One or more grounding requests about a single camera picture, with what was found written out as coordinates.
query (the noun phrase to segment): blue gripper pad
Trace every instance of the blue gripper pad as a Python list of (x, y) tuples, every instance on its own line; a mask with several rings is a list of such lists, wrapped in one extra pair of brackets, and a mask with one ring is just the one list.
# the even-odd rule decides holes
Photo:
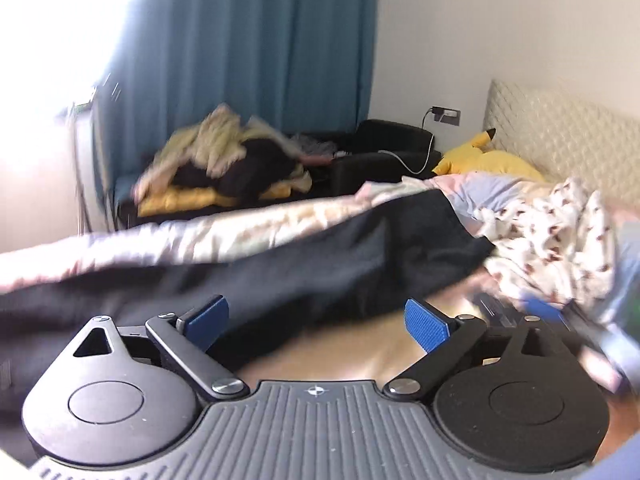
[(456, 322), (434, 306), (423, 306), (415, 300), (407, 300), (404, 305), (404, 325), (428, 353), (449, 339)]
[(564, 322), (561, 310), (558, 310), (535, 296), (525, 298), (524, 304), (527, 314), (538, 316), (540, 319), (544, 319), (545, 321)]
[(217, 296), (199, 312), (194, 312), (195, 310), (182, 316), (184, 324), (179, 327), (179, 331), (206, 352), (225, 331), (229, 321), (229, 305), (223, 296)]

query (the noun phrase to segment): clothing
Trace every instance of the clothing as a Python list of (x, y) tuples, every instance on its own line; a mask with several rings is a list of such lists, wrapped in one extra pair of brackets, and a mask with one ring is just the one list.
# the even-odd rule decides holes
[[(210, 354), (238, 370), (303, 330), (426, 298), (468, 276), (493, 248), (466, 232), (439, 190), (428, 190), (229, 264), (111, 268), (16, 290), (0, 296), (0, 360), (10, 362), (12, 377), (0, 391), (0, 426), (14, 425), (7, 438), (24, 438), (24, 397), (92, 316), (138, 325), (223, 294), (228, 330)], [(18, 454), (10, 444), (0, 447)]]
[(291, 137), (291, 141), (295, 143), (305, 155), (327, 155), (333, 157), (334, 153), (338, 151), (338, 145), (332, 140), (321, 142), (305, 134), (295, 134)]
[(531, 203), (519, 198), (498, 212), (481, 209), (479, 231), (496, 250), (484, 263), (500, 291), (516, 300), (540, 295), (550, 303), (575, 300), (586, 312), (614, 280), (616, 242), (600, 192), (576, 178)]
[(242, 143), (249, 139), (271, 139), (290, 158), (303, 155), (287, 137), (258, 118), (251, 118), (241, 128), (240, 117), (222, 104), (200, 124), (177, 130), (171, 136), (134, 186), (135, 202), (140, 203), (148, 194), (164, 192), (178, 168), (189, 161), (206, 170), (211, 178), (223, 176), (233, 163), (245, 158)]
[(244, 158), (218, 178), (211, 178), (191, 161), (185, 163), (165, 192), (140, 202), (138, 216), (197, 210), (212, 204), (233, 207), (258, 199), (286, 198), (292, 189), (308, 192), (311, 188), (308, 172), (273, 140), (248, 139), (242, 146)]

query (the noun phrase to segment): black blanket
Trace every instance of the black blanket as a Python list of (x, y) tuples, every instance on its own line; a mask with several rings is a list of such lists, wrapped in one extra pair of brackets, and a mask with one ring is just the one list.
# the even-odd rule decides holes
[(0, 296), (0, 447), (30, 460), (19, 438), (24, 397), (92, 316), (138, 325), (223, 294), (230, 325), (209, 352), (237, 370), (302, 330), (425, 298), (472, 273), (493, 248), (466, 232), (439, 190), (429, 190), (229, 264), (114, 268)]

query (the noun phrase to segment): power outlet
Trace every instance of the power outlet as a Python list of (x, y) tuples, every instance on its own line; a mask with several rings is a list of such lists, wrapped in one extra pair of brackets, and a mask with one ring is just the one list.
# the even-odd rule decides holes
[(460, 110), (453, 108), (444, 108), (442, 106), (434, 106), (431, 108), (433, 120), (437, 123), (451, 124), (452, 126), (460, 126)]

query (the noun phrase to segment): white cable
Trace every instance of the white cable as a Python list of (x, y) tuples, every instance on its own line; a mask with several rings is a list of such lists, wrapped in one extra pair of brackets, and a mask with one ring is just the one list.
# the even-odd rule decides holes
[(427, 150), (427, 159), (424, 161), (424, 165), (422, 167), (422, 169), (420, 171), (413, 171), (411, 168), (409, 168), (405, 163), (404, 160), (402, 160), (399, 156), (397, 156), (394, 152), (388, 152), (387, 150), (378, 150), (378, 153), (386, 153), (387, 155), (391, 155), (394, 156), (397, 160), (400, 161), (400, 164), (402, 164), (404, 166), (404, 168), (411, 174), (414, 175), (420, 175), (423, 171), (424, 168), (427, 167), (427, 163), (429, 161), (429, 156), (431, 155), (431, 145), (433, 144), (433, 134), (431, 134), (431, 140), (429, 141), (429, 149)]

